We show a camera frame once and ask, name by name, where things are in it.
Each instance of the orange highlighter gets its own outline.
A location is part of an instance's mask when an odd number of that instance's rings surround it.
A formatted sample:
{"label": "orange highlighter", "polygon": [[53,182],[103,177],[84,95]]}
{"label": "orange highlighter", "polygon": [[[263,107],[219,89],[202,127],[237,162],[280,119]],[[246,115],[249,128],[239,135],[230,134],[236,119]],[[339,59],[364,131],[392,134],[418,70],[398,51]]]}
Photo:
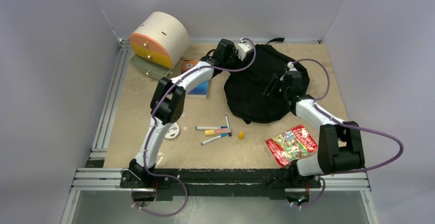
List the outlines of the orange highlighter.
{"label": "orange highlighter", "polygon": [[223,134],[223,133],[231,133],[231,128],[221,128],[221,129],[212,129],[205,130],[205,135],[215,135],[215,134]]}

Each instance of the black bag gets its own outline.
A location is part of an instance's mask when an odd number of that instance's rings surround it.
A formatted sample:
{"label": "black bag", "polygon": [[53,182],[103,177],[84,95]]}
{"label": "black bag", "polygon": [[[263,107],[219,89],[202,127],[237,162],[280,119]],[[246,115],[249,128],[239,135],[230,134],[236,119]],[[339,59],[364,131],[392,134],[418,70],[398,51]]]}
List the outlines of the black bag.
{"label": "black bag", "polygon": [[[283,38],[272,41],[283,41]],[[271,99],[263,94],[269,82],[274,77],[284,75],[289,61],[295,61],[279,53],[270,45],[256,45],[254,63],[245,71],[231,73],[224,85],[225,95],[230,111],[240,117],[246,124],[271,123],[284,117],[290,107],[284,96],[281,99]],[[243,61],[246,66],[252,59],[252,53]],[[307,91],[310,79],[307,70],[300,63],[294,67],[302,73],[302,88]]]}

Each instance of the white wall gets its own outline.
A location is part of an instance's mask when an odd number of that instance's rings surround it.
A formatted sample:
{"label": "white wall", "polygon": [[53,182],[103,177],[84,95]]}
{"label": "white wall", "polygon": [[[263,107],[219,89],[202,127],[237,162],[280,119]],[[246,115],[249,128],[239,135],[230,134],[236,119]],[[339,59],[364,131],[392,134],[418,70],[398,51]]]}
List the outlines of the white wall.
{"label": "white wall", "polygon": [[118,37],[128,38],[152,12],[175,16],[192,40],[317,40],[344,0],[98,0]]}
{"label": "white wall", "polygon": [[[325,42],[350,119],[403,156],[369,178],[381,223],[433,223],[435,0],[346,0]],[[366,165],[396,154],[364,134]]]}
{"label": "white wall", "polygon": [[59,223],[118,51],[96,0],[0,0],[0,216]]}

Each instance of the colorful book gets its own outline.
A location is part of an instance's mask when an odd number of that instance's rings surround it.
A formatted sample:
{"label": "colorful book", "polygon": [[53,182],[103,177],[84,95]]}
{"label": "colorful book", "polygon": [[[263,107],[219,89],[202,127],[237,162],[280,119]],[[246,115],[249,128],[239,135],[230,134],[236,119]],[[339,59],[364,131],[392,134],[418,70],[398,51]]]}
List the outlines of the colorful book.
{"label": "colorful book", "polygon": [[[188,71],[193,68],[199,61],[198,60],[184,60],[183,66],[181,68],[181,73]],[[202,82],[197,87],[193,88],[192,91],[187,93],[188,97],[198,97],[198,98],[207,98],[208,93],[208,80]]]}
{"label": "colorful book", "polygon": [[280,167],[317,150],[317,144],[303,125],[266,140],[266,145]]}

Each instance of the bag strap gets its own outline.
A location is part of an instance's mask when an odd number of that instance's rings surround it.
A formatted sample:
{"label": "bag strap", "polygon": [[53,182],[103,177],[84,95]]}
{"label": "bag strap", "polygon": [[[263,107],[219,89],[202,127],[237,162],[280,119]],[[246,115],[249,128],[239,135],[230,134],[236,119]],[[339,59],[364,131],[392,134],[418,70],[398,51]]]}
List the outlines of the bag strap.
{"label": "bag strap", "polygon": [[284,39],[285,38],[273,38],[273,39],[269,40],[266,44],[268,45],[269,43],[273,43],[273,42],[282,43],[282,42],[284,42]]}

